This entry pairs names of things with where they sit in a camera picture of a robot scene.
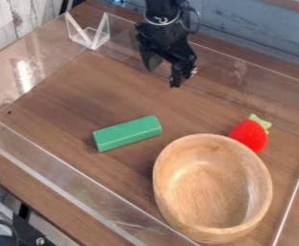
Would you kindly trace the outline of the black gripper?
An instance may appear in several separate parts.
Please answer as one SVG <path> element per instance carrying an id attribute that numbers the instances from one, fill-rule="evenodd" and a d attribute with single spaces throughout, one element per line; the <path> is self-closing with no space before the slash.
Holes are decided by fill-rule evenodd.
<path id="1" fill-rule="evenodd" d="M 145 22 L 137 22 L 135 30 L 147 70 L 152 71 L 163 60 L 170 62 L 170 87 L 179 87 L 195 68 L 196 55 L 187 42 L 188 31 L 179 23 L 155 26 Z"/>

